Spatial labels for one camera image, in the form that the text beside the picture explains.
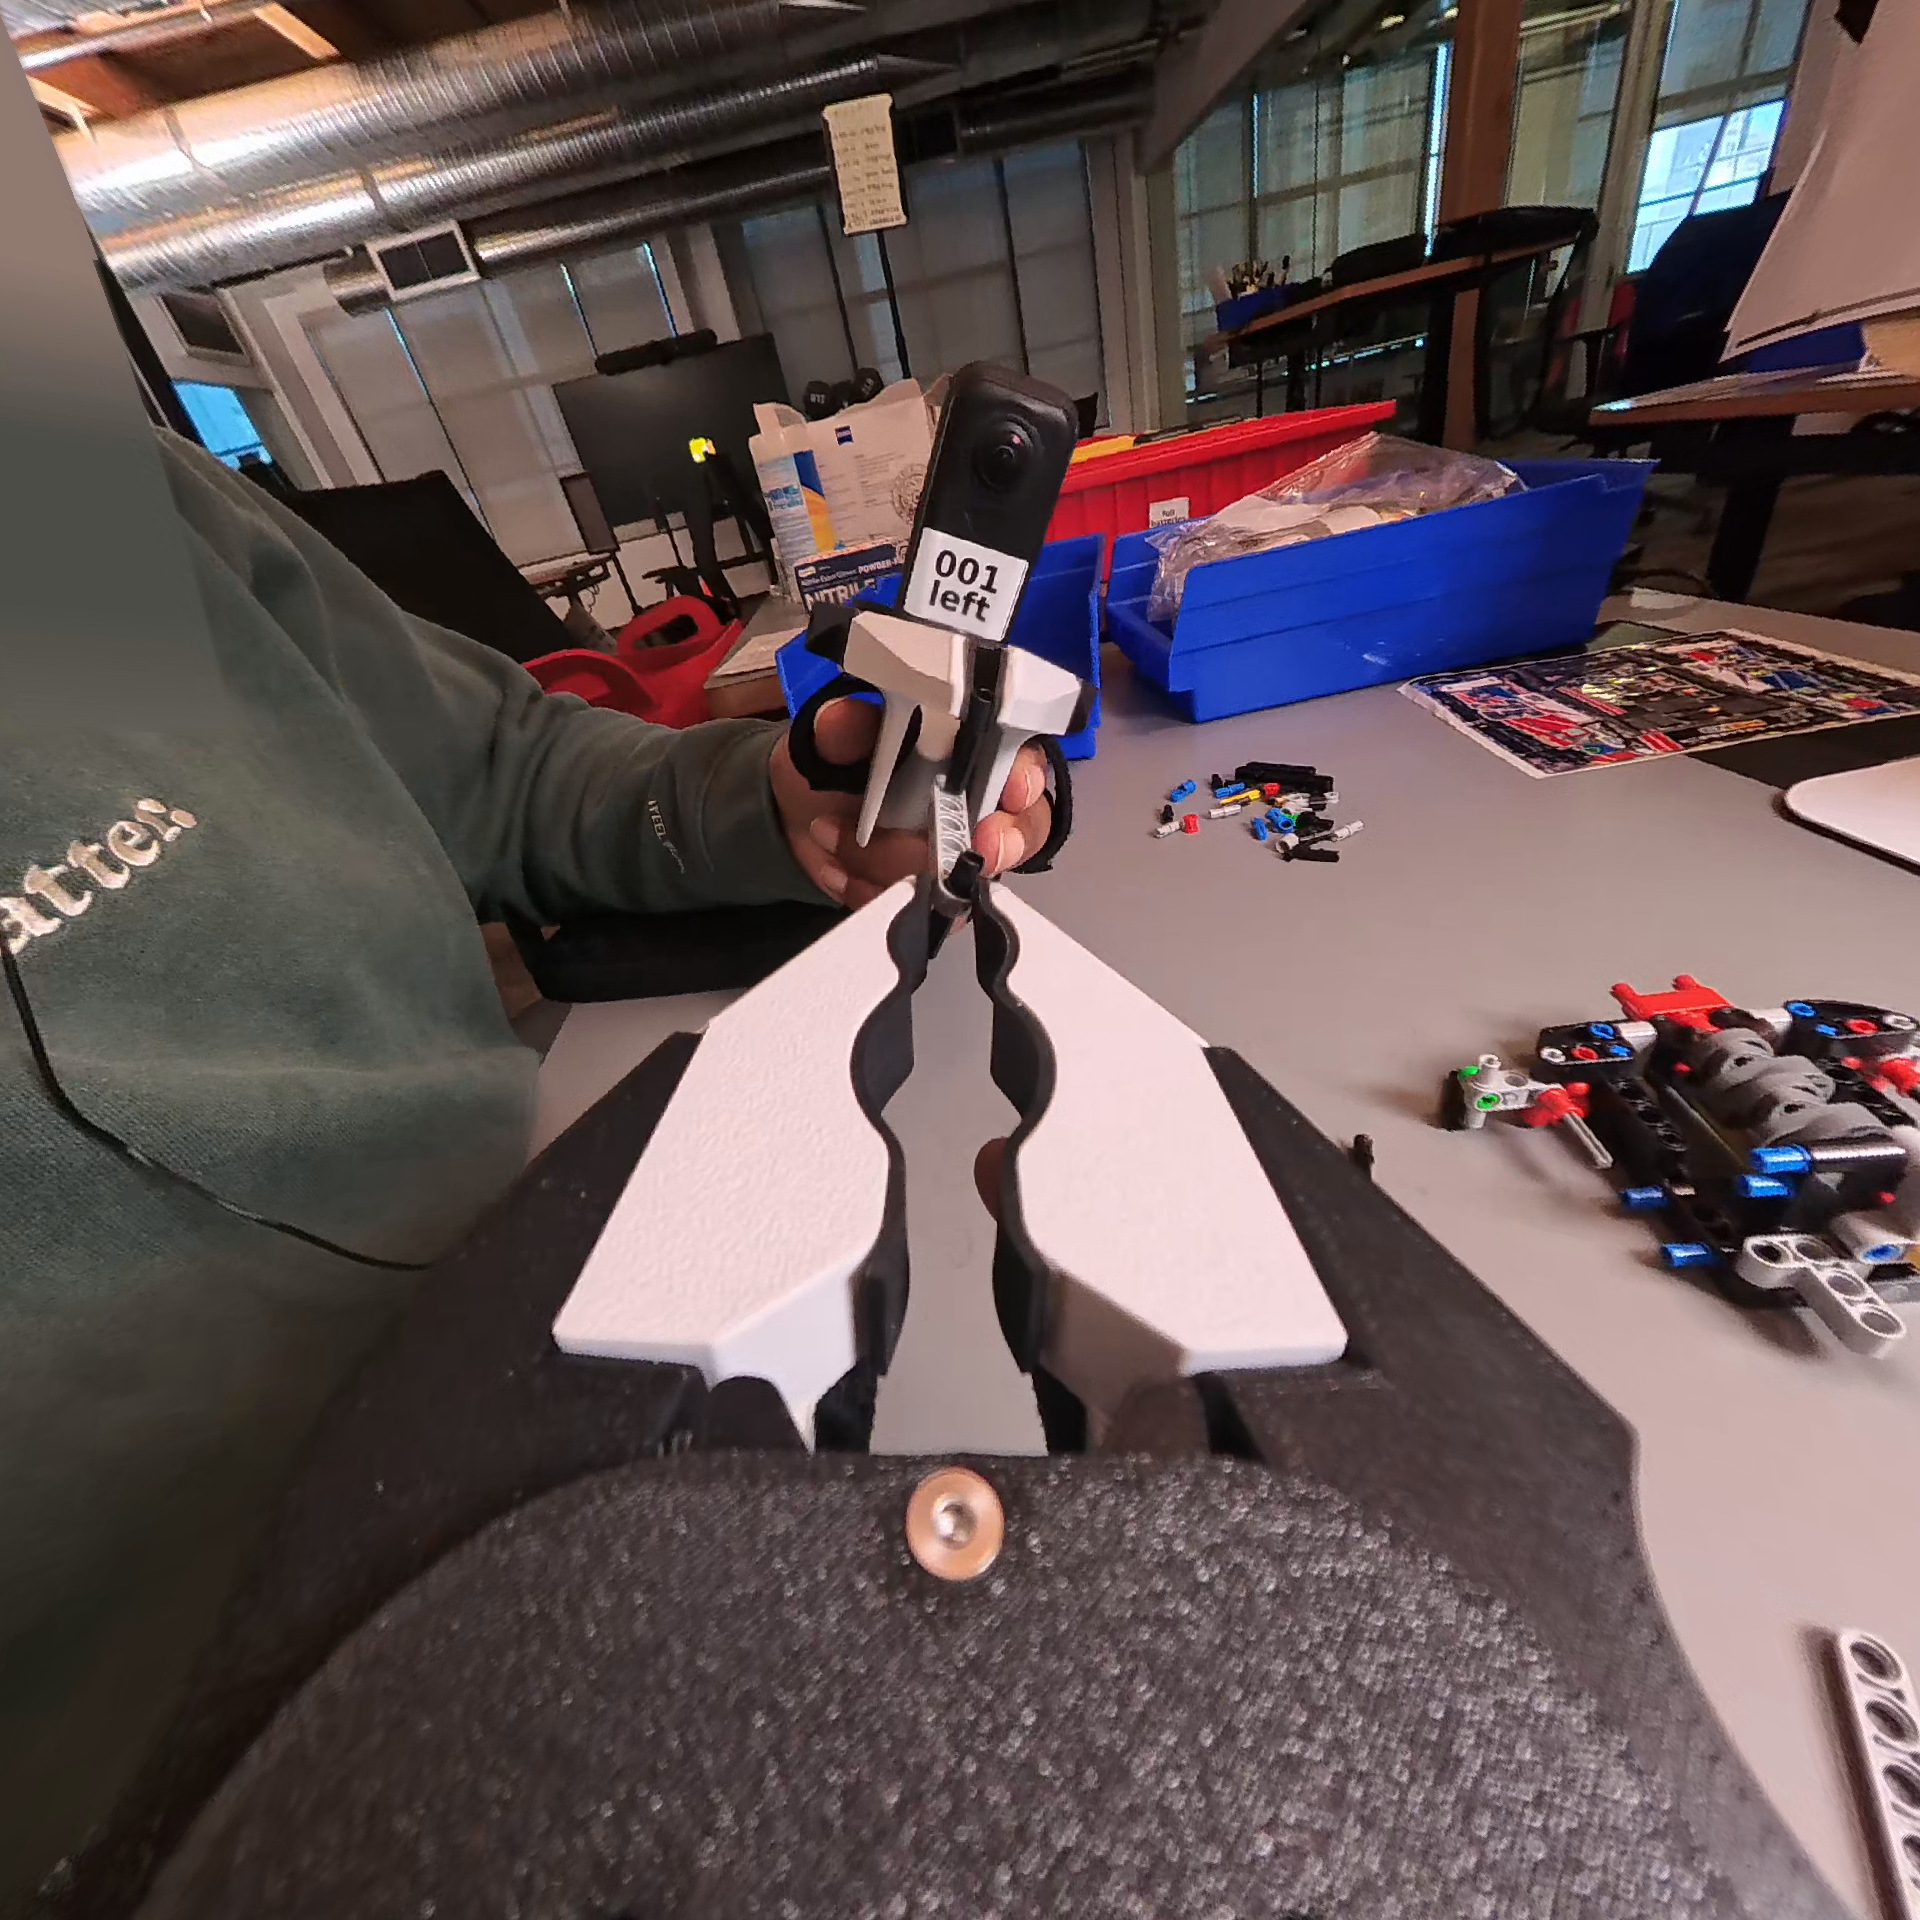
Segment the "large blue storage bin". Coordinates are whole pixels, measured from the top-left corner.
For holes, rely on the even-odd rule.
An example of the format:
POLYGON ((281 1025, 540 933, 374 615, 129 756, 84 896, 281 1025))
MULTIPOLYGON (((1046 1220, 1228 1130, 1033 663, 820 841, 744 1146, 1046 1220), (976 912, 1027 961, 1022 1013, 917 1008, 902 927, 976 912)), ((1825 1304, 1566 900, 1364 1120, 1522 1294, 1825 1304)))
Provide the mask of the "large blue storage bin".
POLYGON ((1522 492, 1316 544, 1203 565, 1171 621, 1158 553, 1113 549, 1106 636, 1192 725, 1574 649, 1654 461, 1517 461, 1522 492))

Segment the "white cardboard box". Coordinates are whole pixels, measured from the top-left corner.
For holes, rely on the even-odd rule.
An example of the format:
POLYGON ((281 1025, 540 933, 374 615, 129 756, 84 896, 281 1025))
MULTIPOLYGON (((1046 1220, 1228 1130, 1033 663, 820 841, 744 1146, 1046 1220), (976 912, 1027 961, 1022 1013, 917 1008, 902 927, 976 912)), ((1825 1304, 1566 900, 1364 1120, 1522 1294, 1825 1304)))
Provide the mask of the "white cardboard box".
POLYGON ((793 567, 844 544, 908 546, 937 409, 902 376, 830 417, 758 404, 752 460, 781 588, 793 567))

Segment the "clear bag of parts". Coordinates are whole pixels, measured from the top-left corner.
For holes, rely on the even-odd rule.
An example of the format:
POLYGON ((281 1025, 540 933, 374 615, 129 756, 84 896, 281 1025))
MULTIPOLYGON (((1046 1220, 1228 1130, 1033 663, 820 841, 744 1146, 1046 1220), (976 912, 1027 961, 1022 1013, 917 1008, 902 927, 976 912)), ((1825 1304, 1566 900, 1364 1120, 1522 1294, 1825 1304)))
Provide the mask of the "clear bag of parts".
POLYGON ((1188 576, 1292 544, 1355 534, 1522 492, 1521 473, 1476 453, 1370 430, 1228 506, 1152 533, 1158 557, 1146 609, 1171 624, 1188 576))

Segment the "blue office chair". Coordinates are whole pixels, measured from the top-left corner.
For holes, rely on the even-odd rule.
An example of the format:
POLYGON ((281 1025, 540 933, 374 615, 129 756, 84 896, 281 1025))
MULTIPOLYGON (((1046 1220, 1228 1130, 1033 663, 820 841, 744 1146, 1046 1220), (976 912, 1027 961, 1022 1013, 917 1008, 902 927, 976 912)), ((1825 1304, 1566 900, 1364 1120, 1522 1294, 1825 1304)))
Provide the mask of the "blue office chair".
POLYGON ((1619 397, 1715 376, 1736 305, 1790 194, 1699 209, 1676 225, 1636 281, 1622 335, 1619 397))

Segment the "silver ventilation duct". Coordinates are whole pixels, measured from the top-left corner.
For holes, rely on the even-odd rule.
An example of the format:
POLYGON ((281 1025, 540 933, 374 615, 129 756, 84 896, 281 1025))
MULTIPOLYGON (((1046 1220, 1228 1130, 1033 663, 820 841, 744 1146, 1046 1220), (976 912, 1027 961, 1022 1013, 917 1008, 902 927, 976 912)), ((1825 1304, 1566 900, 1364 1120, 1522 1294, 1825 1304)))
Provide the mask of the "silver ventilation duct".
POLYGON ((832 182, 826 113, 881 97, 944 154, 1138 113, 1172 5, 574 5, 61 132, 107 266, 174 292, 459 232, 499 273, 832 182))

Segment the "person's left forearm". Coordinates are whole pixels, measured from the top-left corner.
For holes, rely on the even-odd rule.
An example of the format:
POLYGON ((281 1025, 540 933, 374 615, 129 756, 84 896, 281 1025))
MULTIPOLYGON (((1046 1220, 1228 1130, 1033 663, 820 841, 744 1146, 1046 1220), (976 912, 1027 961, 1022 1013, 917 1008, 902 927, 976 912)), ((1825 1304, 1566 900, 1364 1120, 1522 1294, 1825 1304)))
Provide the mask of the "person's left forearm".
POLYGON ((793 783, 787 732, 642 722, 406 618, 430 689, 409 786, 480 905, 547 922, 590 910, 848 905, 853 880, 793 783))

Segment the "lego instruction booklet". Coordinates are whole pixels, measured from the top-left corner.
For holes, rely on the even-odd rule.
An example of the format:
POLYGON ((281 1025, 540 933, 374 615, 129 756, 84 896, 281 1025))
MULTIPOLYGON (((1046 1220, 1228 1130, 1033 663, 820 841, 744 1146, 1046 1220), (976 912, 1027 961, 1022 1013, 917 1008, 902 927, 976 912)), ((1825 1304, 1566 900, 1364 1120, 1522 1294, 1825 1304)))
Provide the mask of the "lego instruction booklet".
POLYGON ((1812 5, 1782 137, 1788 204, 1724 358, 1916 311, 1917 5, 1812 5))

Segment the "person's left hand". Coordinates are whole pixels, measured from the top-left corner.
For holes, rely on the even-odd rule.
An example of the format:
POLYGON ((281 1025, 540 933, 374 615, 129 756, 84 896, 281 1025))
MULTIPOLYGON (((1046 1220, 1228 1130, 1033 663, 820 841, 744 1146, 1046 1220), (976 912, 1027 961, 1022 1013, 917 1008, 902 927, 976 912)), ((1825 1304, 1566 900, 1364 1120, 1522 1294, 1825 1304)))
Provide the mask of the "person's left hand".
MULTIPOLYGON (((832 764, 859 764, 876 745, 881 709, 859 698, 834 698, 819 709, 813 742, 832 764)), ((770 756, 776 814, 784 841, 811 884, 845 910, 859 910, 901 880, 929 866, 924 832, 876 828, 858 839, 858 796, 811 786, 792 759, 792 734, 770 756)), ((973 849, 987 878, 998 878, 1033 856, 1052 829, 1050 764, 1036 742, 1022 745, 1002 788, 998 806, 973 829, 973 849)))

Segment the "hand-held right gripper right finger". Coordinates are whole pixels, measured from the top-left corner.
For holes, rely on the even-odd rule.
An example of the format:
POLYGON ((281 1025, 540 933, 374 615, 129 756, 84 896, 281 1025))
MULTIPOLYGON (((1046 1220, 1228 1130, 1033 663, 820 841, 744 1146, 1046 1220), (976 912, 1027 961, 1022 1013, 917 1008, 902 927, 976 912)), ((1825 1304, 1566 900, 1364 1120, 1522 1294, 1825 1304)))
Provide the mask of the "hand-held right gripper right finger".
POLYGON ((1050 1450, 1133 1392, 1342 1360, 1348 1330, 1211 1047, 1002 884, 973 912, 992 1081, 992 1294, 1050 1450))

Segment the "wooden top standing desk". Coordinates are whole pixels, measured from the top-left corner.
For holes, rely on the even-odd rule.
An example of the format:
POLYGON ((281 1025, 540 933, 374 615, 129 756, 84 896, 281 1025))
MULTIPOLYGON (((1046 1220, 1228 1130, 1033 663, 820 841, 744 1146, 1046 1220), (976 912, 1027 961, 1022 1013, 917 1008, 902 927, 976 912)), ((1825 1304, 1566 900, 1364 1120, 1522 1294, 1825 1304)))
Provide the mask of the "wooden top standing desk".
POLYGON ((1265 384, 1268 361, 1284 361, 1284 406, 1301 412, 1308 350, 1348 338, 1387 309, 1417 303, 1425 311, 1425 368, 1414 438, 1464 449, 1488 432, 1483 288, 1522 263, 1587 248, 1595 232, 1598 216, 1588 208, 1508 206, 1464 214, 1438 225, 1421 263, 1370 276, 1330 266, 1305 296, 1219 329, 1194 351, 1222 351, 1233 365, 1256 368, 1258 384, 1265 384))

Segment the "colourful sticker sheet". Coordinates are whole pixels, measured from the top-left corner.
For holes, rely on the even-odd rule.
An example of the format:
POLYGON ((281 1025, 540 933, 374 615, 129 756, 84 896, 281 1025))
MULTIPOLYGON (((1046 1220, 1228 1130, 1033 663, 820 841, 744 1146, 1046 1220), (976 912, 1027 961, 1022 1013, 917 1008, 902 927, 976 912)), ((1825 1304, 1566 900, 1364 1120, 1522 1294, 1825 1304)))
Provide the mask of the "colourful sticker sheet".
POLYGON ((1636 631, 1401 686, 1531 780, 1917 716, 1912 670, 1753 631, 1636 631))

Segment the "black flat panel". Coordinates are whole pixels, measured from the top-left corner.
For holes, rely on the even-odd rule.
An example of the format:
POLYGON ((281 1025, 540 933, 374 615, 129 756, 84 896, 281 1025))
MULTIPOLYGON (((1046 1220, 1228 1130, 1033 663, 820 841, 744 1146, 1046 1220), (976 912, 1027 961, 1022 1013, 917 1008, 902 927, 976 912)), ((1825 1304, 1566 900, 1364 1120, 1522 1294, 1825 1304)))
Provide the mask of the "black flat panel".
POLYGON ((413 617, 522 664, 577 646, 443 471, 284 502, 413 617))

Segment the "pile of mixed lego pins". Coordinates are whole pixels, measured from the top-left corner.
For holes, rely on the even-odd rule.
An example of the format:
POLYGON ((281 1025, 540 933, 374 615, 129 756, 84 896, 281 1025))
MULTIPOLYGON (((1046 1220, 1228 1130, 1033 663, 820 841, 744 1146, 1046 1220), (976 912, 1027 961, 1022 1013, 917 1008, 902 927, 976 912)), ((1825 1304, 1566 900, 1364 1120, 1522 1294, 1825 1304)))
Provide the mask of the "pile of mixed lego pins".
POLYGON ((1310 764, 1245 759, 1206 782, 1174 783, 1149 825, 1156 841, 1201 837, 1210 825, 1235 829, 1286 864, 1333 866, 1362 832, 1340 821, 1337 782, 1310 764))

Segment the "white book stand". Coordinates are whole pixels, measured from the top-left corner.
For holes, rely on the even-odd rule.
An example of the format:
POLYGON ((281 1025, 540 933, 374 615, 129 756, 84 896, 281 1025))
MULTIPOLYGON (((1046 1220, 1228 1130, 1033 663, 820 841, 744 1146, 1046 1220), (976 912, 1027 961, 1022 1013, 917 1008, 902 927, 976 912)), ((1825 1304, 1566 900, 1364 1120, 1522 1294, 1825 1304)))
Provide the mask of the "white book stand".
POLYGON ((1917 872, 1917 756, 1793 783, 1782 814, 1917 872))

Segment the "hanging paper note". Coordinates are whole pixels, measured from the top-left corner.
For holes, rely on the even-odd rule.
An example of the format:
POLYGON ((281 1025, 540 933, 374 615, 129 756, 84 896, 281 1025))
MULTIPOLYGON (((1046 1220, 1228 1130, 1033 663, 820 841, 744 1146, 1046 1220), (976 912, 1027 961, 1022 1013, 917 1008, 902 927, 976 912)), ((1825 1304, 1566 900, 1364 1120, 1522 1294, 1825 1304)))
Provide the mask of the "hanging paper note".
POLYGON ((894 93, 873 92, 820 111, 845 237, 908 224, 894 93))

